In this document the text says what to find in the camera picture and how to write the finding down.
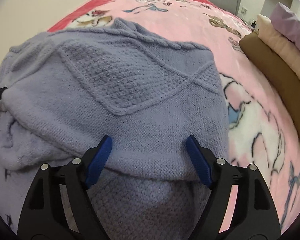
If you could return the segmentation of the brown folded garment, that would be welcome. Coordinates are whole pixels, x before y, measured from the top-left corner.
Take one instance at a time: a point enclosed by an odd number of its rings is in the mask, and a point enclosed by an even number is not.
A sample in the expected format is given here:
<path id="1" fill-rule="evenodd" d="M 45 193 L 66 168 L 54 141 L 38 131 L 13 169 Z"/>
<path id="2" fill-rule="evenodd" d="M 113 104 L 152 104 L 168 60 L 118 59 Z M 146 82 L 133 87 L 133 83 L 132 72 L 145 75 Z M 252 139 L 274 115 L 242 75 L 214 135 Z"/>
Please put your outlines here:
<path id="1" fill-rule="evenodd" d="M 277 53 L 258 38 L 257 33 L 245 35 L 239 45 L 247 58 L 279 93 L 300 140 L 300 80 L 297 75 Z"/>

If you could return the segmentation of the lavender knit sweater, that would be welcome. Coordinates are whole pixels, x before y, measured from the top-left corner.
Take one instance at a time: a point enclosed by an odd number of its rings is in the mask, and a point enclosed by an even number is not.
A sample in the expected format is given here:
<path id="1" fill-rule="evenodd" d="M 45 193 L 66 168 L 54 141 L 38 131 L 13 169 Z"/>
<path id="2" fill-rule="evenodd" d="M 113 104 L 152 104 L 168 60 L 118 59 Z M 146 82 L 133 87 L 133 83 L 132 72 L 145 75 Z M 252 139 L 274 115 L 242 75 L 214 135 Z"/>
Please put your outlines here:
<path id="1" fill-rule="evenodd" d="M 109 135 L 90 201 L 111 239 L 187 239 L 209 190 L 185 148 L 228 155 L 228 110 L 212 51 L 117 18 L 43 32 L 0 66 L 0 215 L 16 230 L 39 165 L 67 164 Z"/>

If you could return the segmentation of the pink cartoon fleece blanket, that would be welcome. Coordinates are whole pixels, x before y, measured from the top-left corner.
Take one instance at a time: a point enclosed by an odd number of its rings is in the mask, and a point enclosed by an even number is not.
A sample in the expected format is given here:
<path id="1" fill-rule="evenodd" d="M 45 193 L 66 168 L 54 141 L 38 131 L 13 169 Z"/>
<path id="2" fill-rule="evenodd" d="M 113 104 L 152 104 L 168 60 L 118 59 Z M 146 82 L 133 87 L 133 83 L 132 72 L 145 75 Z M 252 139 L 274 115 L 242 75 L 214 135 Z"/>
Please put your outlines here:
<path id="1" fill-rule="evenodd" d="M 92 0 L 0 65 L 0 239 L 279 239 L 300 140 L 283 62 L 207 0 Z"/>

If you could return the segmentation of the lilac folded garment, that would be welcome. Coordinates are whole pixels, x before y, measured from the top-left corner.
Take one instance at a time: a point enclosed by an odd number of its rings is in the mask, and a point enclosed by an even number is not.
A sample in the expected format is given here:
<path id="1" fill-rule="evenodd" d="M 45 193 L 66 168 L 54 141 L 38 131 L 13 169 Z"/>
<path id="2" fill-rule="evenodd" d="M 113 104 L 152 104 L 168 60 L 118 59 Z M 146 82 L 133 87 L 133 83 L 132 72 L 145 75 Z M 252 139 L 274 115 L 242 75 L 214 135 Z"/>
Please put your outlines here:
<path id="1" fill-rule="evenodd" d="M 300 50 L 300 19 L 298 16 L 279 2 L 275 5 L 270 20 L 273 27 Z"/>

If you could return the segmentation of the cream folded garment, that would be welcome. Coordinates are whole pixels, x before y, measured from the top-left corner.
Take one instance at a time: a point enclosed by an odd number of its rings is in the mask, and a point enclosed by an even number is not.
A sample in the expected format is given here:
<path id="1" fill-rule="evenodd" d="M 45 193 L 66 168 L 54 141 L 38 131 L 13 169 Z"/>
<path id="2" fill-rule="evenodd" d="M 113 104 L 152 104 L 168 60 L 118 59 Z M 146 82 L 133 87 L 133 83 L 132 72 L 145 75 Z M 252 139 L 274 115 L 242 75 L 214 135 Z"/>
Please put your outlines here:
<path id="1" fill-rule="evenodd" d="M 271 20 L 263 15 L 257 16 L 258 38 L 272 49 L 300 80 L 300 50 L 288 38 L 275 30 Z"/>

